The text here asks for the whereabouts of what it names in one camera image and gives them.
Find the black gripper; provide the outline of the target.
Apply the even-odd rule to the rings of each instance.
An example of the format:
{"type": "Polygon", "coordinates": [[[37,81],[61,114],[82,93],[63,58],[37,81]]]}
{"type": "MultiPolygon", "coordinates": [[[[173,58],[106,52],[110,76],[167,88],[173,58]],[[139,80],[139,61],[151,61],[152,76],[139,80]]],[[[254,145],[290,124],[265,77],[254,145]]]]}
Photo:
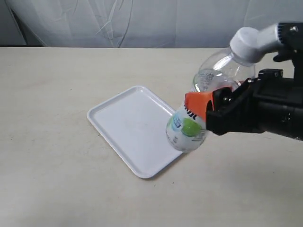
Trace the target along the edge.
{"type": "Polygon", "coordinates": [[[279,69],[261,70],[236,90],[188,92],[187,110],[206,122],[216,135],[229,132],[264,133],[303,139],[303,81],[284,78],[279,69]]]}

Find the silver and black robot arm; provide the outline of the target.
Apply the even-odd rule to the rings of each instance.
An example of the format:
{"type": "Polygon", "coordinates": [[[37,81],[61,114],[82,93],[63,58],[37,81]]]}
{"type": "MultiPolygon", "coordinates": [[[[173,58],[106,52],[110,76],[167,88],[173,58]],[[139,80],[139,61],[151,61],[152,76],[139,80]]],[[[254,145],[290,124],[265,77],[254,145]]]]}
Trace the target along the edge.
{"type": "Polygon", "coordinates": [[[240,60],[259,62],[275,52],[275,62],[291,61],[292,78],[280,69],[263,69],[256,78],[236,89],[222,86],[210,92],[185,94],[185,106],[201,117],[216,135],[228,132],[271,132],[292,139],[303,138],[303,25],[280,22],[256,30],[243,27],[230,41],[240,60]]]}

